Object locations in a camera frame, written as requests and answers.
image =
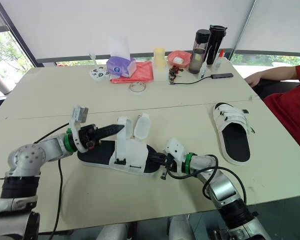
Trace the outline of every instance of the black cable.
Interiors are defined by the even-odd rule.
[[[188,174],[188,175],[185,175],[185,176],[176,176],[176,175],[173,175],[173,174],[170,172],[170,170],[168,170],[168,174],[169,174],[170,177],[172,177],[172,178],[174,178],[174,179],[179,179],[179,180],[180,180],[180,179],[187,179],[187,178],[190,178],[190,177],[194,177],[194,176],[198,175],[199,173],[202,173],[202,172],[207,171],[207,170],[210,170],[210,169],[215,169],[215,168],[216,168],[215,166],[206,167],[206,168],[200,169],[200,170],[198,170],[198,171],[196,171],[196,172],[193,172],[193,173]],[[244,184],[242,183],[241,179],[238,177],[238,175],[235,174],[233,171],[231,171],[231,170],[228,169],[228,168],[225,168],[225,167],[222,167],[222,166],[218,166],[217,168],[220,169],[220,170],[225,170],[225,171],[231,173],[231,174],[238,180],[238,182],[239,182],[239,184],[240,184],[240,186],[241,186],[241,188],[242,188],[243,201],[244,201],[245,204],[247,204],[247,193],[246,193],[246,189],[245,189],[245,186],[244,186]]]
[[[211,78],[211,76],[205,76],[205,77],[201,78],[200,80],[194,81],[194,82],[175,82],[175,83],[173,83],[172,85],[176,85],[176,84],[185,84],[185,85],[188,85],[188,84],[196,84],[196,83],[200,82],[201,80],[207,79],[207,78]]]
[[[41,140],[45,139],[46,137],[50,136],[54,132],[56,132],[56,131],[58,131],[58,130],[60,130],[60,129],[64,128],[65,126],[68,126],[68,125],[69,125],[69,123],[66,123],[66,124],[56,128],[55,130],[53,130],[53,131],[49,132],[48,134],[44,135],[43,137],[41,137],[39,140],[35,141],[34,144],[39,143]]]
[[[213,169],[213,173],[211,174],[209,179],[203,185],[202,193],[203,193],[203,196],[205,196],[207,199],[211,200],[210,196],[206,194],[206,188],[210,184],[211,180],[214,178],[214,176],[217,173],[217,170],[218,170],[218,167],[219,167],[219,161],[218,161],[218,158],[215,155],[209,154],[208,156],[211,156],[215,159],[215,166],[214,166],[214,169]]]
[[[39,143],[41,140],[45,139],[46,137],[50,136],[51,134],[55,133],[56,131],[64,128],[65,126],[68,126],[69,123],[66,123],[58,128],[56,128],[55,130],[49,132],[48,134],[44,135],[43,137],[41,137],[39,140],[35,141],[34,144],[37,144]],[[49,237],[49,240],[51,240],[55,233],[56,233],[56,229],[57,229],[57,226],[58,226],[58,222],[59,222],[59,216],[60,216],[60,210],[61,210],[61,201],[62,201],[62,186],[63,186],[63,183],[64,183],[64,177],[63,177],[63,174],[62,174],[62,170],[61,170],[61,160],[59,159],[58,160],[58,168],[59,168],[59,174],[60,174],[60,188],[59,188],[59,197],[58,197],[58,208],[57,208],[57,211],[56,211],[56,217],[55,217],[55,223],[54,223],[54,228],[53,228],[53,231],[51,232],[51,235]]]
[[[56,212],[56,218],[55,218],[55,223],[54,223],[54,228],[53,231],[49,237],[49,240],[51,240],[56,232],[57,226],[58,226],[58,222],[59,222],[59,216],[60,216],[60,210],[61,210],[61,196],[62,196],[62,185],[64,183],[64,177],[62,175],[62,170],[61,170],[61,160],[58,160],[58,168],[59,168],[59,174],[60,174],[60,188],[59,188],[59,199],[58,199],[58,209]]]

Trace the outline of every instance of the hand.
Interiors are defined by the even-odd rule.
[[[250,87],[253,88],[254,86],[258,85],[261,78],[262,78],[262,72],[259,71],[246,77],[244,80],[250,85]]]

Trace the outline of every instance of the green ring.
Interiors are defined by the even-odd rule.
[[[70,142],[69,142],[69,134],[68,134],[68,133],[66,133],[66,134],[65,134],[65,137],[64,137],[64,146],[65,146],[65,148],[66,148],[69,152],[71,152],[71,153],[74,153],[74,152],[75,152],[75,150],[73,150],[73,148],[72,148],[71,145],[70,145]]]
[[[186,174],[190,174],[190,162],[191,162],[191,158],[193,155],[195,155],[193,152],[189,152],[185,156],[185,173]]]

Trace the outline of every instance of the red plastic bag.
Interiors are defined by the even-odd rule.
[[[136,62],[136,70],[131,77],[121,76],[119,78],[112,78],[110,81],[113,84],[125,84],[134,82],[152,82],[154,74],[152,72],[151,61]]]

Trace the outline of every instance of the tissue box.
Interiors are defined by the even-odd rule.
[[[131,57],[130,60],[128,60],[119,56],[111,56],[106,62],[106,67],[110,74],[126,78],[130,78],[137,69],[136,60],[134,58]]]

